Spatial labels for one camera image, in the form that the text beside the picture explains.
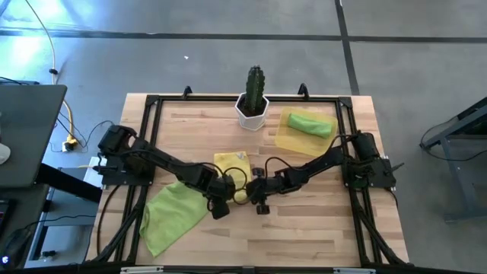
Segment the potted cactus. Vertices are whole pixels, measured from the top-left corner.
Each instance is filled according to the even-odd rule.
[[[266,122],[269,101],[263,96],[266,77],[258,65],[249,70],[245,93],[240,94],[235,104],[240,125],[256,131]]]

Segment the yellow cloth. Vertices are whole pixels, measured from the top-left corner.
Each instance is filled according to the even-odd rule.
[[[224,172],[229,167],[239,167],[247,175],[247,182],[252,180],[252,173],[250,172],[250,162],[245,151],[231,152],[231,153],[216,153],[213,161]],[[227,172],[227,175],[234,178],[235,187],[241,188],[245,184],[245,176],[240,170],[232,169]],[[245,190],[241,190],[235,193],[235,199],[237,202],[243,202],[247,198]]]

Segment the concrete floor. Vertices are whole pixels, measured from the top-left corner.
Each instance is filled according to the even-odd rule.
[[[33,6],[48,27],[143,33],[264,33],[339,35],[333,0],[49,0]],[[351,35],[487,37],[481,0],[342,0]],[[12,0],[0,27],[38,27],[22,0]],[[128,92],[198,93],[243,90],[250,66],[266,73],[266,92],[350,95],[339,41],[124,40],[55,38],[60,84],[83,133],[118,121]],[[399,214],[412,263],[487,272],[487,219],[446,225],[461,210],[447,163],[418,147],[422,133],[450,119],[486,92],[487,47],[454,43],[351,43],[360,94],[371,95],[387,154],[404,161],[396,172]],[[0,37],[0,75],[44,84],[52,65],[45,37]],[[44,162],[76,167],[96,154],[47,151]],[[57,127],[55,149],[65,139]],[[479,157],[476,163],[487,160]]]

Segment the green microfiber towel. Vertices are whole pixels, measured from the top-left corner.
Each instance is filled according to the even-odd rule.
[[[332,132],[332,124],[330,123],[311,120],[293,113],[289,114],[288,126],[324,139],[328,138]]]
[[[177,181],[145,205],[139,233],[156,257],[198,224],[206,213],[206,198]]]

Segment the butcher block tabletop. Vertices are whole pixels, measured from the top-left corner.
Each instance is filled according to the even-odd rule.
[[[121,125],[139,131],[146,96],[127,94]],[[372,98],[352,96],[352,103],[357,129],[371,132],[379,152],[384,155]],[[234,102],[165,101],[156,146],[182,161],[213,162],[215,153],[246,151],[251,167],[264,167],[264,162],[271,156],[301,166],[313,157],[278,148],[274,144],[283,107],[300,107],[336,116],[334,104],[271,102],[266,124],[259,131],[251,132],[240,127]],[[151,112],[149,125],[154,119],[154,112]],[[345,127],[349,129],[346,115]],[[151,138],[150,132],[151,126],[147,130],[147,140]],[[271,173],[284,167],[279,161],[269,162]],[[150,200],[175,180],[173,174],[158,168],[147,199]],[[113,186],[110,186],[103,191],[87,260],[96,256],[97,225],[101,209],[112,189]],[[127,186],[121,186],[107,206],[100,233],[101,249],[120,226],[127,189]],[[370,189],[370,196],[378,231],[397,256],[408,261],[393,196],[382,189]],[[155,258],[141,239],[136,264],[360,266],[349,193],[343,186],[340,167],[316,175],[297,192],[270,196],[268,204],[271,210],[269,215],[257,215],[254,205],[233,203],[230,204],[230,214],[219,220],[214,220],[212,214],[208,213],[197,226]],[[364,238],[368,256],[372,259],[371,241],[366,229]],[[127,234],[123,259],[128,255],[131,239],[132,230]]]

